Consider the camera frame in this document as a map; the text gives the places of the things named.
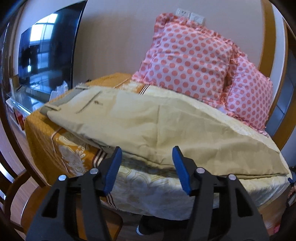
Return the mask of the beige khaki pants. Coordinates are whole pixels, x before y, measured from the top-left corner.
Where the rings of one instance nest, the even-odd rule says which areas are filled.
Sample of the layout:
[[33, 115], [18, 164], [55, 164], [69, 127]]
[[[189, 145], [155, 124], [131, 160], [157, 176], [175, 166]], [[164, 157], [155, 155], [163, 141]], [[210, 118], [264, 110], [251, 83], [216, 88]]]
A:
[[140, 95], [125, 90], [77, 87], [47, 103], [41, 113], [83, 141], [111, 153], [120, 147], [129, 158], [159, 169], [173, 169], [173, 147], [214, 175], [286, 175], [273, 142], [256, 133], [239, 133], [226, 115], [196, 102]]

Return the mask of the white TV cabinet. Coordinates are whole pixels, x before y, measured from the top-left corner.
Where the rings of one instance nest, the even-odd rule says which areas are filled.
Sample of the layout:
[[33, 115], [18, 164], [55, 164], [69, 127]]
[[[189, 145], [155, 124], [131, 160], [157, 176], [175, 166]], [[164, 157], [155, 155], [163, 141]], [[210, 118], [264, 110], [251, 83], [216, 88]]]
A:
[[7, 94], [6, 107], [11, 112], [11, 119], [18, 125], [18, 128], [25, 131], [26, 118], [41, 108], [48, 100], [48, 94], [20, 86]]

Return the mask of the yellow orange patterned bedspread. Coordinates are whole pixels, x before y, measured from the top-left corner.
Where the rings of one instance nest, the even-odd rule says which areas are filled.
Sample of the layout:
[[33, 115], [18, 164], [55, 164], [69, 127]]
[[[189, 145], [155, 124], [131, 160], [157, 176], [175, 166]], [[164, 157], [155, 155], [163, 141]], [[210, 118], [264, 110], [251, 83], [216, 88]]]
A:
[[[129, 74], [123, 73], [105, 76], [86, 85], [86, 87], [93, 86], [125, 90], [140, 95], [178, 98], [192, 105], [200, 102], [170, 90], [138, 83], [132, 80]], [[212, 115], [217, 116], [218, 113], [222, 112], [214, 109]], [[251, 137], [259, 133], [228, 115], [226, 115], [226, 123], [239, 133], [245, 133]], [[107, 153], [100, 147], [88, 144], [52, 122], [41, 113], [41, 109], [34, 111], [26, 118], [25, 132], [34, 163], [49, 184], [53, 184], [62, 174], [69, 177], [83, 175], [91, 168], [98, 166], [114, 150], [113, 148], [111, 153]], [[265, 137], [269, 138], [280, 152], [274, 141], [268, 136]], [[289, 169], [286, 175], [238, 177], [259, 208], [266, 226], [274, 227], [285, 210], [286, 195], [290, 188]], [[175, 168], [159, 169], [144, 162], [129, 159], [123, 154], [114, 188], [102, 202], [120, 211], [184, 220], [190, 215], [194, 199], [182, 190]]]

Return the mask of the black flat-screen television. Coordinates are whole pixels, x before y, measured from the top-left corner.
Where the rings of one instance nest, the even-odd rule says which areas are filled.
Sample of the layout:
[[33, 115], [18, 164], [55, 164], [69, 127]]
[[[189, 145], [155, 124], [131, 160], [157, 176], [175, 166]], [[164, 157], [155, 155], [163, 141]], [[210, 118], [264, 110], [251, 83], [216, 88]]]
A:
[[18, 79], [21, 86], [50, 94], [73, 85], [76, 39], [86, 1], [66, 6], [38, 20], [21, 34]]

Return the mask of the dark wooden chair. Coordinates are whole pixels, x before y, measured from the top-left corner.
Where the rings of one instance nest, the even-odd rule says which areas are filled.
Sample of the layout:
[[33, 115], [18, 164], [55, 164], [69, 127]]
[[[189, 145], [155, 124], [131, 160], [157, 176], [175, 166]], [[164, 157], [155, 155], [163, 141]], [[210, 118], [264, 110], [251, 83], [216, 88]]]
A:
[[31, 163], [28, 142], [1, 102], [1, 217], [26, 234], [50, 186]]

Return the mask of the small pink polka-dot pillow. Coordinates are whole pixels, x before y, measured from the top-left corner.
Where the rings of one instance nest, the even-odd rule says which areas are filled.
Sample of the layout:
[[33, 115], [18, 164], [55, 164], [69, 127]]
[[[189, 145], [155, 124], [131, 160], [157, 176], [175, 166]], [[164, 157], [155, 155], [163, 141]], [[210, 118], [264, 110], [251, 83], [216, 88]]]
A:
[[266, 135], [273, 97], [273, 83], [247, 57], [237, 54], [230, 61], [222, 95], [224, 112]]

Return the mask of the wooden door frame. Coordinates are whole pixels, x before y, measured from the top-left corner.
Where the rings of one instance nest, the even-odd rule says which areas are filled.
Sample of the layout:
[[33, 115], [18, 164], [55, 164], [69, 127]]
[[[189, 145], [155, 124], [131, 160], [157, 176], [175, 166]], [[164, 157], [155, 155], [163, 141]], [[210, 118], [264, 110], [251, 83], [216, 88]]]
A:
[[279, 1], [261, 1], [263, 49], [260, 71], [273, 82], [267, 132], [283, 151], [295, 145], [295, 27]]

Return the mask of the white wall socket plate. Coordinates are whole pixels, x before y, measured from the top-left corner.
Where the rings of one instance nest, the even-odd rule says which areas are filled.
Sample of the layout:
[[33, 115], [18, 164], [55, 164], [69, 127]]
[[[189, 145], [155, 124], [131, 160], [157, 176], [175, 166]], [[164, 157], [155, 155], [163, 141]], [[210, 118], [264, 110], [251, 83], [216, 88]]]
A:
[[188, 10], [178, 8], [176, 10], [176, 15], [177, 16], [184, 16], [184, 17], [188, 18], [189, 20], [194, 21], [200, 25], [205, 24], [205, 17], [204, 16], [201, 16], [197, 13], [190, 12]]

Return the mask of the large pink polka-dot pillow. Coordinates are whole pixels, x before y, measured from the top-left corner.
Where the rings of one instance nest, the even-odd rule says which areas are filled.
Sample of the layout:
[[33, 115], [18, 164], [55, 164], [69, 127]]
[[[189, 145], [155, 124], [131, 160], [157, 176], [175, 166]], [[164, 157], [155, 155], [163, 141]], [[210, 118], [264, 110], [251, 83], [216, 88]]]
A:
[[223, 103], [233, 45], [232, 40], [185, 17], [160, 14], [152, 45], [132, 79], [216, 108]]

